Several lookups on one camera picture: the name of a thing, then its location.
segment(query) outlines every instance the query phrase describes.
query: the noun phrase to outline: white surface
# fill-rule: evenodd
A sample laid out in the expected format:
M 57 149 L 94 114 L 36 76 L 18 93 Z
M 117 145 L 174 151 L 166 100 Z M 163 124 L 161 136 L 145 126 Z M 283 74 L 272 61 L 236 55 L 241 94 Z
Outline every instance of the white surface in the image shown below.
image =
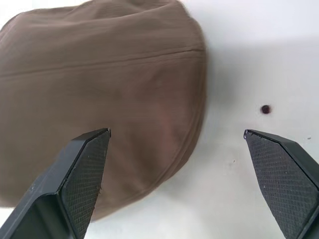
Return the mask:
M 12 15 L 81 1 L 17 2 L 6 3 Z M 319 2 L 183 2 L 203 29 L 210 58 L 207 115 L 198 145 L 172 179 L 92 223 L 86 238 L 283 239 L 242 136 L 246 128 L 279 134 L 319 159 Z M 4 23 L 11 16 L 0 6 Z M 264 104 L 272 105 L 270 115 L 260 114 Z M 8 216 L 8 210 L 0 213 L 3 220 Z

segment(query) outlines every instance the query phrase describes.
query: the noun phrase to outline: brown cap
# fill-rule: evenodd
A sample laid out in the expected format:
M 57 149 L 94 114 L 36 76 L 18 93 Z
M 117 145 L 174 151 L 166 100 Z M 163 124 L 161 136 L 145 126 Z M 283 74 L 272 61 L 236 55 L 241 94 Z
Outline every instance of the brown cap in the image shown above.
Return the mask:
M 37 9 L 0 32 L 0 206 L 15 206 L 71 139 L 109 127 L 93 217 L 171 177 L 204 113 L 200 28 L 175 0 Z

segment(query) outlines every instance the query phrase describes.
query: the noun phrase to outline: small round object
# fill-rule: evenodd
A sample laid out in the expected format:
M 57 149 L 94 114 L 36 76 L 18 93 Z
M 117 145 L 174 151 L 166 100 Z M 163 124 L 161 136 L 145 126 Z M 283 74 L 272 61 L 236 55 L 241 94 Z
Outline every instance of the small round object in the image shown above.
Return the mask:
M 271 112 L 271 107 L 269 105 L 264 105 L 260 108 L 263 114 L 269 114 Z

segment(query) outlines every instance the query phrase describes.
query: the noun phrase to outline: brown fabric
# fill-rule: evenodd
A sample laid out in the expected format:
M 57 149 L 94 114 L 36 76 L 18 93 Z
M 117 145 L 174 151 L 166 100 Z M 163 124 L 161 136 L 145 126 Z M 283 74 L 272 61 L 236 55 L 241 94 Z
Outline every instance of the brown fabric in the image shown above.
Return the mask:
M 110 127 L 94 218 L 170 178 L 195 147 L 205 46 L 175 0 L 94 0 L 21 13 L 0 32 L 0 206 L 58 151 Z

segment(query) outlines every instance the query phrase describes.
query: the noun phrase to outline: white table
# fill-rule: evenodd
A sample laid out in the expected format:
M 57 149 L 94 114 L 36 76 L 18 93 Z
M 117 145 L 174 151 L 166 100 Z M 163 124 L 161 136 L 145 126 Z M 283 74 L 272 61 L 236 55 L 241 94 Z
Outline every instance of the white table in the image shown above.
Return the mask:
M 0 24 L 10 13 L 82 2 L 11 0 L 4 16 L 1 1 Z M 86 239 L 283 239 L 243 132 L 290 138 L 319 160 L 319 1 L 183 2 L 209 51 L 207 115 L 198 145 L 172 179 L 92 223 Z M 271 114 L 260 113 L 264 104 Z M 9 213 L 0 211 L 2 222 Z

